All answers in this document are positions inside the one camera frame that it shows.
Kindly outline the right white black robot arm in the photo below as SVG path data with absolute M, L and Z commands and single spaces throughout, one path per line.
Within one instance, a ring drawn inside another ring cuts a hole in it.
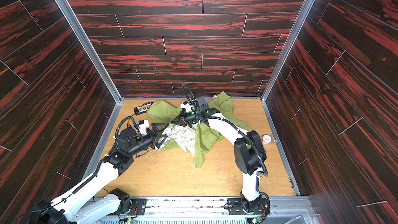
M 244 212 L 248 214 L 255 212 L 262 201 L 260 177 L 268 176 L 264 164 L 266 152 L 258 132 L 246 131 L 238 127 L 215 108 L 202 112 L 186 112 L 183 109 L 171 123 L 183 127 L 205 123 L 232 143 L 236 166 L 243 174 L 240 204 Z

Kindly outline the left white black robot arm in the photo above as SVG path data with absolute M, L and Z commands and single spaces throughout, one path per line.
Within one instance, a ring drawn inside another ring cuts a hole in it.
M 86 205 L 107 184 L 121 176 L 142 151 L 161 147 L 166 140 L 168 124 L 153 123 L 141 133 L 138 125 L 129 125 L 115 133 L 115 142 L 101 159 L 95 171 L 66 193 L 46 202 L 41 201 L 23 219 L 29 224 L 93 224 L 109 214 L 136 215 L 128 193 L 121 189 L 110 191 L 104 198 Z

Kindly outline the metal front rail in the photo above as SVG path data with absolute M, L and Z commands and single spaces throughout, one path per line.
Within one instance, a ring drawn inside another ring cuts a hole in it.
M 143 216 L 109 214 L 95 223 L 125 224 L 318 224 L 307 197 L 271 197 L 268 215 L 230 215 L 223 208 L 232 197 L 147 197 Z M 90 205 L 100 199 L 90 199 Z

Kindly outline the small white tape roll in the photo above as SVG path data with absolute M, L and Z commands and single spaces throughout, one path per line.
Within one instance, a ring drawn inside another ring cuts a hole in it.
M 273 138 L 270 135 L 263 135 L 262 136 L 262 143 L 263 145 L 268 145 L 271 144 L 273 142 Z

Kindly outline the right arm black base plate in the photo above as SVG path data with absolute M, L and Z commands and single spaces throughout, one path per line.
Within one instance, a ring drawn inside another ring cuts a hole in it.
M 268 215 L 269 202 L 265 197 L 259 196 L 253 201 L 246 198 L 228 198 L 223 208 L 228 210 L 230 215 Z

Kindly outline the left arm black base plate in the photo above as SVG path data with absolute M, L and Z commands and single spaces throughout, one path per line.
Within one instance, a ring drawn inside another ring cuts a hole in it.
M 125 198 L 122 199 L 117 210 L 119 215 L 143 216 L 146 211 L 147 199 Z

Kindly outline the green jacket with cartoon print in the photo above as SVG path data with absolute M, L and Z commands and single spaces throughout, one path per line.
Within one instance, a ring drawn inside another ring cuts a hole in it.
M 234 104 L 230 96 L 225 92 L 215 95 L 209 100 L 208 105 L 211 108 L 216 108 L 239 128 L 249 132 L 252 131 L 252 128 L 247 123 L 233 115 Z M 185 152 L 190 152 L 194 156 L 193 166 L 197 169 L 202 166 L 204 155 L 211 150 L 215 143 L 223 140 L 224 136 L 204 123 L 194 124 L 192 128 L 171 124 L 171 121 L 180 114 L 181 110 L 181 107 L 176 108 L 165 101 L 157 101 L 150 107 L 147 115 L 154 123 L 169 124 L 169 127 L 164 132 L 167 135 L 167 139 L 159 150 L 181 148 Z

